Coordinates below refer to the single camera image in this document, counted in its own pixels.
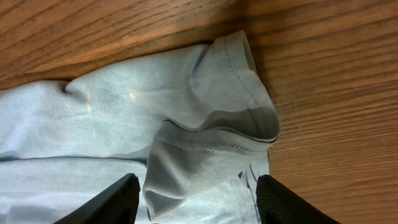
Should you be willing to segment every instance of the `gray fabric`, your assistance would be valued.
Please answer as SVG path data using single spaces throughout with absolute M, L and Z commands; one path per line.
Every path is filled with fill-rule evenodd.
M 128 172 L 137 223 L 256 223 L 279 133 L 243 32 L 0 91 L 0 115 L 0 223 L 52 223 Z

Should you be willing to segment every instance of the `brown wood grain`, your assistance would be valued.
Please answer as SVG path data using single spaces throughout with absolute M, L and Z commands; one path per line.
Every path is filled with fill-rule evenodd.
M 281 121 L 271 172 L 342 223 L 398 223 L 398 1 L 2 0 L 0 88 L 237 30 Z

